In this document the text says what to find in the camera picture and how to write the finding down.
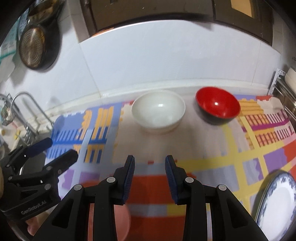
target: screw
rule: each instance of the screw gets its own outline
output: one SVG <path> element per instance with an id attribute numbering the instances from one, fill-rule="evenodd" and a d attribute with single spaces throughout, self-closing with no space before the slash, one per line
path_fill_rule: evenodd
<path id="1" fill-rule="evenodd" d="M 47 183 L 45 186 L 44 186 L 45 190 L 49 190 L 51 188 L 51 185 L 49 183 Z"/>
<path id="2" fill-rule="evenodd" d="M 221 190 L 221 191 L 225 191 L 226 189 L 227 189 L 227 187 L 225 186 L 225 185 L 219 185 L 219 189 Z"/>
<path id="3" fill-rule="evenodd" d="M 75 191 L 79 191 L 81 188 L 82 188 L 82 186 L 81 186 L 80 184 L 76 184 L 76 185 L 74 186 L 74 190 L 75 190 Z"/>
<path id="4" fill-rule="evenodd" d="M 109 183 L 113 183 L 113 182 L 115 182 L 115 178 L 114 177 L 108 177 L 107 178 L 107 182 L 109 182 Z"/>
<path id="5" fill-rule="evenodd" d="M 192 183 L 192 182 L 194 182 L 194 179 L 192 177 L 187 177 L 187 178 L 185 178 L 185 181 L 188 183 Z"/>

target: oval plate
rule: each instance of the oval plate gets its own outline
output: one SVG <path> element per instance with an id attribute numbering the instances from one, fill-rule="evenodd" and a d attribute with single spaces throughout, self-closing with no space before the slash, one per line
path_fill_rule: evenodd
<path id="1" fill-rule="evenodd" d="M 279 241 L 296 213 L 296 182 L 287 172 L 278 174 L 265 189 L 256 223 L 269 241 Z"/>

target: red bowl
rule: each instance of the red bowl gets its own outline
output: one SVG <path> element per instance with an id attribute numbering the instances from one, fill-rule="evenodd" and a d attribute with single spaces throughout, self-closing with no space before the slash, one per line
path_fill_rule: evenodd
<path id="1" fill-rule="evenodd" d="M 222 125 L 240 113 L 237 99 L 226 90 L 217 87 L 204 87 L 195 95 L 203 119 L 213 125 Z"/>

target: dish rack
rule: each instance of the dish rack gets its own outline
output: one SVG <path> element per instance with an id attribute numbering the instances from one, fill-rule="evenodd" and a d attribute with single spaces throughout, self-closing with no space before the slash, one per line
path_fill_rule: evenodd
<path id="1" fill-rule="evenodd" d="M 296 130 L 296 96 L 286 84 L 285 75 L 284 71 L 277 69 L 268 95 L 277 97 L 281 101 L 294 130 Z"/>

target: faucet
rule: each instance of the faucet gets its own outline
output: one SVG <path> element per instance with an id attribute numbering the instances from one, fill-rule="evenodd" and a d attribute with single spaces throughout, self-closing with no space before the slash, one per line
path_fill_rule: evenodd
<path id="1" fill-rule="evenodd" d="M 41 109 L 41 107 L 39 106 L 39 104 L 36 102 L 36 100 L 34 99 L 34 97 L 26 92 L 26 91 L 21 91 L 19 93 L 17 93 L 13 99 L 9 99 L 7 96 L 0 94 L 0 99 L 3 99 L 7 102 L 7 104 L 10 104 L 10 109 L 11 109 L 11 114 L 12 114 L 12 120 L 15 118 L 15 116 L 20 120 L 20 122 L 24 125 L 25 129 L 26 129 L 26 134 L 24 136 L 24 142 L 28 145 L 30 145 L 38 136 L 38 131 L 35 130 L 24 118 L 24 116 L 21 114 L 19 108 L 17 107 L 17 105 L 14 103 L 15 99 L 20 96 L 20 95 L 27 95 L 28 97 L 30 97 L 30 99 L 33 101 L 33 103 L 36 105 L 36 107 L 40 110 L 40 112 L 44 115 L 44 117 L 50 122 L 51 126 L 53 127 L 54 122 L 50 120 L 50 118 L 47 116 L 47 114 L 45 114 L 45 112 Z"/>

